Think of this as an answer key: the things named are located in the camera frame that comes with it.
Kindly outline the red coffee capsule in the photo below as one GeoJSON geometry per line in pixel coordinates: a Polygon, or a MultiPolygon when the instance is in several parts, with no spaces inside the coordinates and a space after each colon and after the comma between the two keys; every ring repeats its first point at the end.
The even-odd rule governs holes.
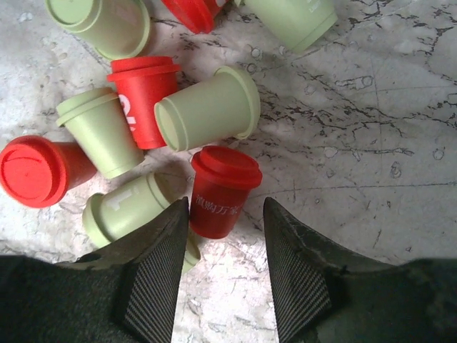
{"type": "Polygon", "coordinates": [[[195,179],[190,226],[200,236],[222,239],[231,232],[249,193],[263,175],[250,156],[223,146],[205,146],[191,160],[195,179]]]}

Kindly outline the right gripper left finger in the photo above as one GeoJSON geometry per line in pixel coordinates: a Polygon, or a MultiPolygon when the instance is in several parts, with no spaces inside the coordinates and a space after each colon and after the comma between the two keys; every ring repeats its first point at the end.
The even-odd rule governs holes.
{"type": "Polygon", "coordinates": [[[189,201],[75,262],[1,258],[3,342],[170,342],[189,201]]]}

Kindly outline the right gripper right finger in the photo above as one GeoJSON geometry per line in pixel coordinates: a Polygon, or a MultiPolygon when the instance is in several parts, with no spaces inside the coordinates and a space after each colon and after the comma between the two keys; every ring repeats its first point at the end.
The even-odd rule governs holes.
{"type": "Polygon", "coordinates": [[[281,342],[454,342],[456,260],[392,265],[353,252],[263,204],[281,342]]]}

